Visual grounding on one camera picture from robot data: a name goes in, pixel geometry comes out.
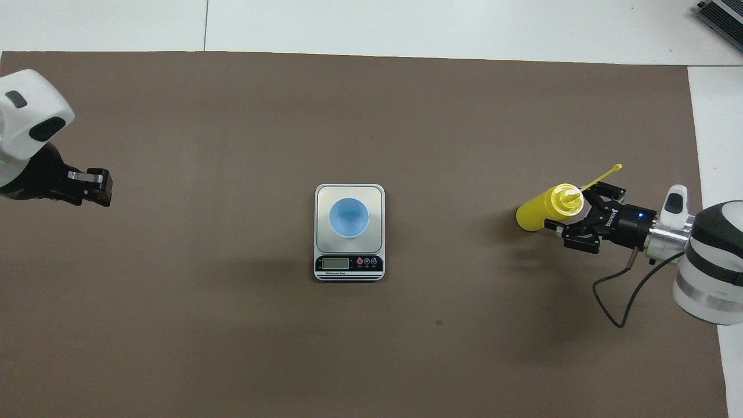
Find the digital kitchen scale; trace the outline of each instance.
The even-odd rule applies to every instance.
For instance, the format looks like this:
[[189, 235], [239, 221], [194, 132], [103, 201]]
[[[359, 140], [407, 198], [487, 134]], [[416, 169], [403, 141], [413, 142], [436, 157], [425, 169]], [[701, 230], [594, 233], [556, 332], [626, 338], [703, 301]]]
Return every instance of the digital kitchen scale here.
[[384, 275], [384, 189], [321, 184], [315, 190], [315, 277], [376, 281]]

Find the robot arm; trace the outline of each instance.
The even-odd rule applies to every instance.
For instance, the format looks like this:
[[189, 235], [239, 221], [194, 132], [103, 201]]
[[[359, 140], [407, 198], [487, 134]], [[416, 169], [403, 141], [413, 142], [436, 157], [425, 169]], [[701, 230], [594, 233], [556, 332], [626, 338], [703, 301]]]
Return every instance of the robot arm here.
[[743, 322], [743, 202], [698, 213], [678, 264], [673, 298], [685, 311], [714, 324]]
[[[598, 280], [594, 293], [598, 283], [628, 271], [636, 253], [645, 251], [651, 264], [678, 261], [673, 297], [685, 311], [714, 324], [743, 322], [743, 201], [720, 203], [691, 216], [687, 189], [680, 184], [669, 189], [660, 212], [624, 205], [624, 193], [597, 183], [583, 192], [591, 204], [584, 219], [570, 225], [545, 220], [545, 227], [557, 231], [567, 248], [598, 254], [607, 239], [634, 250], [627, 267]], [[604, 310], [614, 325], [624, 325], [632, 299], [655, 271], [640, 282], [621, 324]], [[596, 298], [603, 307], [598, 294]]]
[[83, 200], [111, 204], [107, 170], [82, 173], [68, 166], [49, 140], [75, 114], [41, 74], [23, 70], [0, 77], [0, 194], [11, 199]]

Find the blue cup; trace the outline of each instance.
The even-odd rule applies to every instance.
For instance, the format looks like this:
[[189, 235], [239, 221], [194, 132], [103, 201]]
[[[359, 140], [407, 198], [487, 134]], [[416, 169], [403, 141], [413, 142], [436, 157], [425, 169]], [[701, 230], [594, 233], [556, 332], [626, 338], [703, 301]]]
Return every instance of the blue cup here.
[[333, 231], [344, 238], [358, 237], [369, 225], [366, 206], [350, 197], [335, 202], [328, 218]]

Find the brown mat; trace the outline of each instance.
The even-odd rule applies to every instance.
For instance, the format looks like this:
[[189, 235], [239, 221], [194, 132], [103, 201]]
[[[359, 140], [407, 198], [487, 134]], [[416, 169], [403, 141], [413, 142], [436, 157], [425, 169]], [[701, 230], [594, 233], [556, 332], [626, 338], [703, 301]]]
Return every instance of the brown mat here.
[[[629, 250], [514, 220], [563, 181], [700, 209], [684, 67], [235, 53], [4, 53], [75, 122], [110, 208], [0, 200], [3, 417], [722, 417], [716, 328], [674, 269], [615, 329]], [[321, 183], [379, 183], [387, 263], [317, 283]], [[620, 314], [650, 269], [603, 288]]]

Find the white table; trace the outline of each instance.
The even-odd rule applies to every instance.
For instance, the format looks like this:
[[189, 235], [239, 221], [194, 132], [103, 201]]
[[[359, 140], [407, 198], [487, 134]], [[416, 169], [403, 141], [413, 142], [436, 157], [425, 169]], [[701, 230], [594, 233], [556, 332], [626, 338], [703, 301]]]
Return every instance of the white table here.
[[[743, 54], [696, 0], [0, 1], [0, 51], [271, 51], [688, 65], [702, 202], [743, 199]], [[719, 327], [743, 418], [743, 324]]]

